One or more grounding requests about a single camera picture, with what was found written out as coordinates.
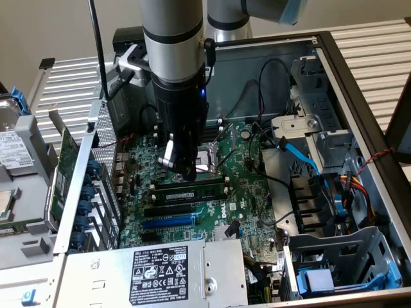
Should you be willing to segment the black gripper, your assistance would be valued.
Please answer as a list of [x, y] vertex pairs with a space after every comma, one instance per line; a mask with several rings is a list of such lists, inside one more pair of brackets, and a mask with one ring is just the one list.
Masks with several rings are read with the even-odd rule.
[[152, 74], [155, 102], [167, 138], [159, 163], [189, 182], [197, 177], [198, 147], [202, 143], [209, 107], [205, 78], [204, 65], [193, 77], [179, 83], [169, 83]]

